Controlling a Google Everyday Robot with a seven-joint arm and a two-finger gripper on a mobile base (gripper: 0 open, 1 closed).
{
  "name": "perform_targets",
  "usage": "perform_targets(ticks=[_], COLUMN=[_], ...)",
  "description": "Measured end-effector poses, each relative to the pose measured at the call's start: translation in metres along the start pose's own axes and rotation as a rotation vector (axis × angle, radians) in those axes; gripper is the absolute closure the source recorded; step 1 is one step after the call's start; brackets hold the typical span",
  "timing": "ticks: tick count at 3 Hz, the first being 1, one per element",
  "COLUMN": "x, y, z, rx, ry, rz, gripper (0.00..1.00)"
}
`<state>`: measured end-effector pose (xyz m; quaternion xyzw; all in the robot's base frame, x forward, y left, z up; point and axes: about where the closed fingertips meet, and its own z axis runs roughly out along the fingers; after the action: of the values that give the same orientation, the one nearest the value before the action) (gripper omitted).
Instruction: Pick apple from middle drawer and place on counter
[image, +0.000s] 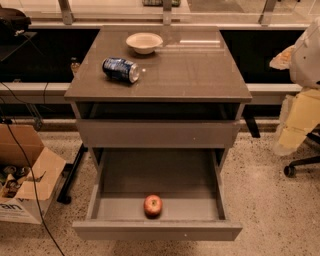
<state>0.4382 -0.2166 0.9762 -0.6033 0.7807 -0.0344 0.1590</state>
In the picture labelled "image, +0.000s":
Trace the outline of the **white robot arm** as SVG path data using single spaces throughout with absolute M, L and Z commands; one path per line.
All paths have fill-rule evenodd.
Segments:
M 291 81 L 302 87 L 295 96 L 285 97 L 273 145 L 275 154 L 290 155 L 320 124 L 320 17 L 294 45 L 274 57 L 269 66 L 288 69 Z

